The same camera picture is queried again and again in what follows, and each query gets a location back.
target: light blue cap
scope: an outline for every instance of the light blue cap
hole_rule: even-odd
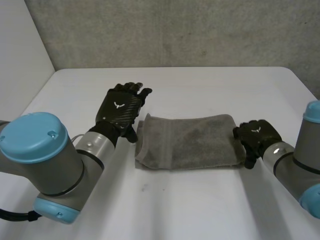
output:
[[[80,214],[80,211],[71,207],[48,201],[40,197],[35,199],[33,210],[48,219],[63,224],[72,224]]]
[[[303,118],[309,122],[320,124],[320,100],[308,103]]]
[[[301,207],[320,219],[320,183],[308,188],[300,197]]]
[[[36,164],[60,153],[68,138],[59,118],[48,112],[35,112],[5,126],[0,133],[0,149],[14,162]]]

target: folded towel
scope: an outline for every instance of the folded towel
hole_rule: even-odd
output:
[[[136,168],[201,169],[242,164],[243,146],[233,136],[235,121],[222,114],[195,119],[165,119],[149,114],[140,121]]]

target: black cable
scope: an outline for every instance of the black cable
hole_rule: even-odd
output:
[[[22,221],[29,221],[33,222],[38,220],[41,215],[36,213],[35,211],[29,211],[28,213],[18,213],[18,212],[11,212],[0,209],[0,219],[11,221],[11,222],[22,222]]]

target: white logo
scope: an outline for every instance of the white logo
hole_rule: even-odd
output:
[[[118,108],[122,108],[122,107],[124,106],[124,104],[122,104],[122,105],[118,105],[116,102],[114,102],[114,105],[116,106],[116,109],[118,109]]]
[[[253,133],[260,133],[260,130],[261,130],[261,127],[259,127],[259,129],[257,129],[257,130],[251,130],[251,132],[253,132]]]

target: table surface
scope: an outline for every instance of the table surface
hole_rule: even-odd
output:
[[[266,119],[292,145],[305,107],[315,99],[282,67],[65,69],[51,77],[24,113],[55,114],[73,137],[94,124],[107,90],[125,82],[153,89],[140,120],[147,113],[168,119],[229,114],[237,125]],[[74,224],[44,217],[31,223],[0,221],[0,239],[319,239],[320,220],[306,213],[260,161],[253,170],[146,171],[135,169],[134,150],[134,144],[118,142]],[[0,182],[1,208],[31,210],[38,191],[28,180],[1,173]]]

